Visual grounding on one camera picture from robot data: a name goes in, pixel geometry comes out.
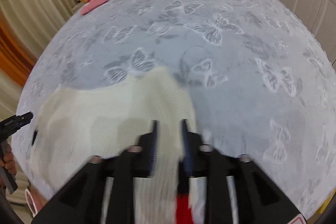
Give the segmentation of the person's left hand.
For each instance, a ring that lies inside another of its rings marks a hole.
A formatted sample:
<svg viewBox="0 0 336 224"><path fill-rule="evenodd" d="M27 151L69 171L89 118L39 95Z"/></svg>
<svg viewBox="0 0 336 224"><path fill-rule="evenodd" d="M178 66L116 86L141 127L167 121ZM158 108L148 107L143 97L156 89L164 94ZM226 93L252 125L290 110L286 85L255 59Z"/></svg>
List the person's left hand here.
<svg viewBox="0 0 336 224"><path fill-rule="evenodd" d="M17 174L17 167L12 153L11 146L8 144L6 147L6 153L4 154L3 159L0 160L1 168L6 169L10 174L15 176Z"/></svg>

